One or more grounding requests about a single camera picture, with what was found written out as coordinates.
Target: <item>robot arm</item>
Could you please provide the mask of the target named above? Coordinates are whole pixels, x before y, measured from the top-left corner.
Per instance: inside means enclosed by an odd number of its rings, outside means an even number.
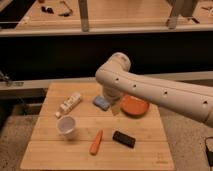
[[[130,60],[113,54],[96,72],[111,103],[126,92],[213,127],[213,88],[129,73]]]

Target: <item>paper cup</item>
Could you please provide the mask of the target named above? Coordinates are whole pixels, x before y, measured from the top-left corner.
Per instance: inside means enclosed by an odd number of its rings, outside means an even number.
[[[75,136],[75,120],[71,116],[63,116],[58,120],[57,129],[59,134],[71,140]]]

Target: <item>carrot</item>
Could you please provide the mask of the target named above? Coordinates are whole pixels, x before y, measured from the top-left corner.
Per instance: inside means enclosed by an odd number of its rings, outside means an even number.
[[[90,146],[90,150],[89,150],[90,154],[92,154],[92,155],[97,154],[100,143],[101,143],[102,136],[103,136],[103,130],[99,130],[92,145]]]

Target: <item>wooden table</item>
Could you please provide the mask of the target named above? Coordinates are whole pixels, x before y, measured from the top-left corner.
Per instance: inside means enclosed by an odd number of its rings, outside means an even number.
[[[78,134],[65,141],[57,133],[55,111],[72,92],[83,101],[69,115],[76,120]],[[97,83],[53,83],[42,106],[21,168],[36,170],[174,170],[167,138],[157,106],[150,105],[142,118],[133,119],[122,112],[104,112],[92,104],[101,94]],[[97,132],[103,140],[96,156],[89,148]],[[112,140],[115,130],[136,138],[134,149]]]

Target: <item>floor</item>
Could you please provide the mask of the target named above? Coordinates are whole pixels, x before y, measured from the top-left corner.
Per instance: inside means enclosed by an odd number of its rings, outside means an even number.
[[[204,139],[211,128],[164,108],[159,108],[177,171],[209,171]],[[10,116],[0,136],[0,170],[20,171],[19,166],[38,115]]]

